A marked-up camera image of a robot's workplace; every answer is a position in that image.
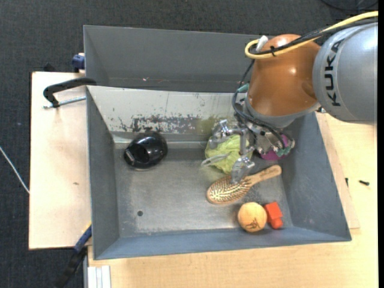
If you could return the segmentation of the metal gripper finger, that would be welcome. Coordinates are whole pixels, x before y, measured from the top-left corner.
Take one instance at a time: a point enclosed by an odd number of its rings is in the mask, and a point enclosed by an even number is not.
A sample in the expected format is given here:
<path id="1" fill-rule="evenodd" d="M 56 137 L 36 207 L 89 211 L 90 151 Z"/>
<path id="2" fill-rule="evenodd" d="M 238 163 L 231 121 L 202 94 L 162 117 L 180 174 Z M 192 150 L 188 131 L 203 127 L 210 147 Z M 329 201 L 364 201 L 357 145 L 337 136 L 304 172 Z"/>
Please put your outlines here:
<path id="1" fill-rule="evenodd" d="M 219 144 L 229 140 L 234 135 L 240 135 L 240 129 L 230 128 L 226 119 L 221 120 L 212 131 L 212 135 L 209 138 L 209 147 L 215 149 Z"/>
<path id="2" fill-rule="evenodd" d="M 238 158 L 230 173 L 231 183 L 237 184 L 255 167 L 255 163 L 248 157 Z"/>

